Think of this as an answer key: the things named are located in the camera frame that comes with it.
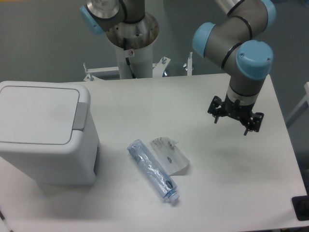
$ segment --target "gray floor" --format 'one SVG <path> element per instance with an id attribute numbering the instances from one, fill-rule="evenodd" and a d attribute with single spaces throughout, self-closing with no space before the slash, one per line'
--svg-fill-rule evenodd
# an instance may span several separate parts
<path id="1" fill-rule="evenodd" d="M 106 36 L 93 35 L 83 23 L 79 8 L 84 3 L 85 0 L 0 2 L 0 81 L 82 81 L 84 62 L 88 68 L 116 66 Z M 305 95 L 303 85 L 309 81 L 309 9 L 297 0 L 276 6 L 277 20 L 257 39 L 274 50 L 271 76 L 285 117 Z M 146 0 L 146 11 L 160 25 L 154 61 L 162 56 L 171 58 L 169 74 L 173 76 L 185 74 L 182 65 L 193 50 L 196 29 L 204 22 L 220 24 L 226 19 L 212 0 Z M 195 52 L 193 63 L 194 74 L 221 72 Z M 302 169 L 309 168 L 308 122 L 309 110 L 289 129 Z"/>

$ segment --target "blue joint cap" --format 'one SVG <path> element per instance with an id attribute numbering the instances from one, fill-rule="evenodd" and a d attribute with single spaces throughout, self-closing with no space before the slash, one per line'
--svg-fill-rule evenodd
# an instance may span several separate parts
<path id="1" fill-rule="evenodd" d="M 276 7 L 271 0 L 261 0 L 261 1 L 264 3 L 267 9 L 267 14 L 268 14 L 268 22 L 267 22 L 267 27 L 266 27 L 267 29 L 272 25 L 272 23 L 276 19 L 276 15 L 277 15 Z"/>
<path id="2" fill-rule="evenodd" d="M 82 6 L 79 11 L 81 12 L 84 22 L 93 33 L 96 35 L 101 35 L 104 33 L 103 29 L 98 25 L 98 23 L 94 20 L 94 18 L 84 6 Z"/>
<path id="3" fill-rule="evenodd" d="M 192 47 L 202 57 L 204 57 L 206 44 L 214 26 L 213 23 L 204 23 L 196 30 L 193 36 Z"/>
<path id="4" fill-rule="evenodd" d="M 243 43 L 236 54 L 239 70 L 253 80 L 263 80 L 270 72 L 274 53 L 264 42 L 250 40 Z"/>

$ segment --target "robotic arm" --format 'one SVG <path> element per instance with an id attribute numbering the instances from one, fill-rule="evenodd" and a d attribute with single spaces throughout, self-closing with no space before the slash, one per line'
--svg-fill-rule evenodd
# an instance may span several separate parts
<path id="1" fill-rule="evenodd" d="M 225 100 L 215 96 L 208 113 L 241 122 L 246 131 L 259 132 L 263 113 L 252 108 L 270 72 L 273 52 L 264 42 L 251 40 L 267 29 L 276 17 L 270 0 L 216 0 L 229 19 L 220 26 L 201 25 L 193 37 L 193 48 L 231 76 Z"/>
<path id="2" fill-rule="evenodd" d="M 88 0 L 80 12 L 95 34 L 106 32 L 116 50 L 120 79 L 152 77 L 159 26 L 145 12 L 145 0 Z"/>

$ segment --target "clear plastic bottle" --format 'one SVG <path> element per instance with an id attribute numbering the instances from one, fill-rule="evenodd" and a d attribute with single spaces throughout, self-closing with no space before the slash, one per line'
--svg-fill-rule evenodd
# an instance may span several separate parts
<path id="1" fill-rule="evenodd" d="M 172 203 L 179 198 L 177 185 L 141 140 L 135 140 L 127 149 L 164 200 Z"/>

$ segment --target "white table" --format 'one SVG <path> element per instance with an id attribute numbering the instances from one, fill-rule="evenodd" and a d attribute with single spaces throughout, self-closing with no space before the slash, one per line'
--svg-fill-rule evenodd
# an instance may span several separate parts
<path id="1" fill-rule="evenodd" d="M 259 133 L 207 113 L 224 99 L 225 74 L 84 82 L 101 157 L 93 186 L 38 185 L 0 159 L 0 206 L 15 232 L 235 232 L 307 226 L 291 198 L 306 191 L 267 77 L 254 111 Z M 168 136 L 190 159 L 175 176 L 180 202 L 162 203 L 127 152 L 135 139 Z"/>

